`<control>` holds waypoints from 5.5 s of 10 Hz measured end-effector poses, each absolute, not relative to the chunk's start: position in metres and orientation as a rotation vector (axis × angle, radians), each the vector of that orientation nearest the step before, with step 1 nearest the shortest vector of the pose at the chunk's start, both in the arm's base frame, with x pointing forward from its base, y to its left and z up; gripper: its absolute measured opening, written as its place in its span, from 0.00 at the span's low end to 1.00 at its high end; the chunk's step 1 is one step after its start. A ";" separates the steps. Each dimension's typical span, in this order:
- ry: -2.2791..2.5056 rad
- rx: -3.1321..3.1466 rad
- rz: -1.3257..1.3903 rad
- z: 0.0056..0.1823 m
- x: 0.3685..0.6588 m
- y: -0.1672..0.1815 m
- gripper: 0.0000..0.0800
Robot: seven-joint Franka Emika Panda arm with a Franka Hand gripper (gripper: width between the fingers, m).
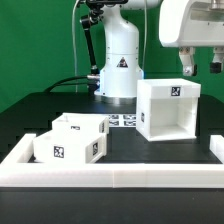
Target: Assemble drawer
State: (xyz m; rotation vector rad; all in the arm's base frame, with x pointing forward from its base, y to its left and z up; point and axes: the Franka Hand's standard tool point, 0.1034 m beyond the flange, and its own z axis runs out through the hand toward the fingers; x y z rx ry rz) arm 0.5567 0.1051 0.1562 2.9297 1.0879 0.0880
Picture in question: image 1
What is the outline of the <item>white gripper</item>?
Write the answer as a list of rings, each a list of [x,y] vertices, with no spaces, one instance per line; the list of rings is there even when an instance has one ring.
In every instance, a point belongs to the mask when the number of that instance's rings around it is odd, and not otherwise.
[[[163,0],[159,39],[164,47],[180,47],[184,76],[197,74],[194,47],[215,47],[210,72],[221,73],[224,68],[224,1],[221,9],[213,9],[211,0]]]

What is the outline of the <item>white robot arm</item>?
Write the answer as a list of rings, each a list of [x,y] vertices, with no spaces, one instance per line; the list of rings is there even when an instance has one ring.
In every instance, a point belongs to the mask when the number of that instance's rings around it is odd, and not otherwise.
[[[103,23],[106,62],[98,78],[95,96],[111,103],[133,102],[137,82],[144,77],[138,64],[139,31],[123,19],[124,10],[160,8],[159,40],[164,47],[179,50],[182,72],[196,74],[197,47],[211,47],[214,58],[210,71],[220,73],[224,66],[224,0],[86,0],[89,25]]]

